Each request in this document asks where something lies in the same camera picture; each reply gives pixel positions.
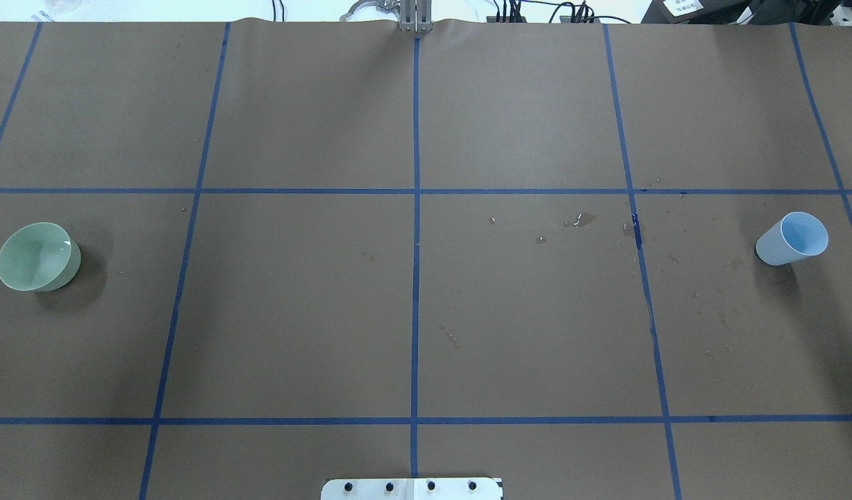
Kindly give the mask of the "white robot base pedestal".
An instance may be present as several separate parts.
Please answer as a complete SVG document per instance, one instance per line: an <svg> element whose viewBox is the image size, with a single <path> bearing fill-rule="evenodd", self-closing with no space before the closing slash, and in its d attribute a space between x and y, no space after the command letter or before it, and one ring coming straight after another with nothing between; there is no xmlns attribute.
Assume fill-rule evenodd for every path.
<svg viewBox="0 0 852 500"><path fill-rule="evenodd" d="M503 499L500 478L337 478L321 499Z"/></svg>

